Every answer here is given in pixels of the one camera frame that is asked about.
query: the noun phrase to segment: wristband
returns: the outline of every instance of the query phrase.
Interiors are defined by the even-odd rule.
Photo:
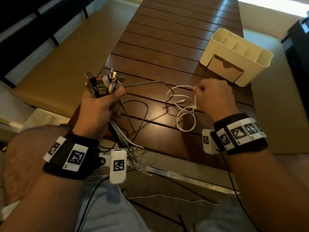
[[[265,133],[246,113],[234,114],[215,122],[211,137],[220,151],[228,155],[257,152],[268,147]]]
[[[70,131],[59,137],[44,155],[43,171],[62,178],[86,179],[100,166],[98,143]]]

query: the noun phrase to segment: brown wooden tabletop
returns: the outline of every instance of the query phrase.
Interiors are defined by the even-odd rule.
[[[196,85],[203,78],[223,79],[199,63],[211,35],[226,28],[243,37],[237,0],[143,0],[108,58],[101,74],[113,68],[126,78],[125,84],[164,81],[171,86]],[[256,119],[250,85],[231,84],[241,112]],[[176,128],[178,111],[164,104],[168,88],[164,84],[128,87],[122,101],[139,99],[149,106],[149,113],[139,132],[136,144],[148,150],[225,169],[221,156],[203,152],[201,131],[213,127],[213,122],[201,111],[195,112],[196,128],[181,132]],[[188,89],[176,89],[177,94],[193,97]],[[139,102],[125,105],[137,128],[146,108]],[[120,127],[134,136],[127,118],[117,118]],[[193,119],[184,116],[181,125],[190,129]]]

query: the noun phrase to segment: desk organizer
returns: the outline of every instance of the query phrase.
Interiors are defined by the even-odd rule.
[[[219,28],[207,44],[200,63],[241,87],[269,67],[273,54],[244,38]]]

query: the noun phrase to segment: forearm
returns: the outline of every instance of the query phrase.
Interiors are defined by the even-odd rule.
[[[309,193],[268,151],[229,156],[241,196],[262,231],[309,231]]]
[[[84,182],[42,174],[0,231],[74,231]]]

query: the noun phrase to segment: bright light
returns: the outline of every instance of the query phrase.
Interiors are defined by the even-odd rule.
[[[307,17],[307,11],[309,11],[308,4],[292,0],[238,0],[238,1],[301,17]]]

